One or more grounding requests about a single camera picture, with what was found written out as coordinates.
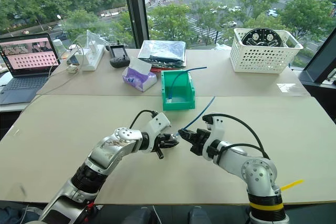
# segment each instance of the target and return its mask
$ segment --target perforated basket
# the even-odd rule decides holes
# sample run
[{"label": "perforated basket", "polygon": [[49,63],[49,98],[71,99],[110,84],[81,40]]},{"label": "perforated basket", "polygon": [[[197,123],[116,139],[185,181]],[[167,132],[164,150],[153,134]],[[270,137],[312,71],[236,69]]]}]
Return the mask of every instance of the perforated basket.
[{"label": "perforated basket", "polygon": [[234,29],[235,38],[230,54],[235,72],[281,73],[303,46],[287,31],[274,30],[284,47],[246,46],[242,38],[252,29]]}]

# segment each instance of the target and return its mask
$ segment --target laptop screen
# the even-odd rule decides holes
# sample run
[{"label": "laptop screen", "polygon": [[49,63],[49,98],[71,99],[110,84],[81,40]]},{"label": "laptop screen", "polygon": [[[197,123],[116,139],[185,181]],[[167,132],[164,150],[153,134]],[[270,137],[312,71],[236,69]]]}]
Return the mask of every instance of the laptop screen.
[{"label": "laptop screen", "polygon": [[47,74],[59,65],[48,34],[0,39],[0,54],[13,76]]}]

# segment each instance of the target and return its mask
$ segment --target tissue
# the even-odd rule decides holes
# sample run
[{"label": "tissue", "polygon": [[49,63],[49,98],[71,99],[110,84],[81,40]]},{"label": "tissue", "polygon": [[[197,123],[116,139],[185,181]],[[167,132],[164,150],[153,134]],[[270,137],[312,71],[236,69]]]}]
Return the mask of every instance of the tissue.
[{"label": "tissue", "polygon": [[157,82],[156,75],[150,72],[152,65],[133,57],[130,60],[130,65],[122,73],[122,79],[144,92]]}]

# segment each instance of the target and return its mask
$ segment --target glass window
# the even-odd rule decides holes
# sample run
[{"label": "glass window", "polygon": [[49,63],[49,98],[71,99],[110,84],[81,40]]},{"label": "glass window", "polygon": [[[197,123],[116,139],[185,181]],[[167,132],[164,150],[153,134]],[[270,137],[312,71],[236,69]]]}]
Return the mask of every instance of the glass window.
[{"label": "glass window", "polygon": [[65,47],[86,30],[134,48],[126,0],[0,0],[0,37],[48,32]]},{"label": "glass window", "polygon": [[183,40],[189,49],[232,45],[234,28],[283,29],[304,49],[305,67],[335,28],[336,0],[145,0],[151,39]]}]

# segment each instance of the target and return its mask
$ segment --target green plastic bin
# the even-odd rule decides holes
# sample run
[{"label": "green plastic bin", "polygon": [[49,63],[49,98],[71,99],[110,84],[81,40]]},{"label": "green plastic bin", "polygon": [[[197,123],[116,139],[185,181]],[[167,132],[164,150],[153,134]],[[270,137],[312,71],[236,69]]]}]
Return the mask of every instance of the green plastic bin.
[{"label": "green plastic bin", "polygon": [[189,72],[181,74],[174,83],[172,102],[167,102],[175,77],[185,70],[161,72],[163,110],[190,110],[195,108],[195,88]]}]

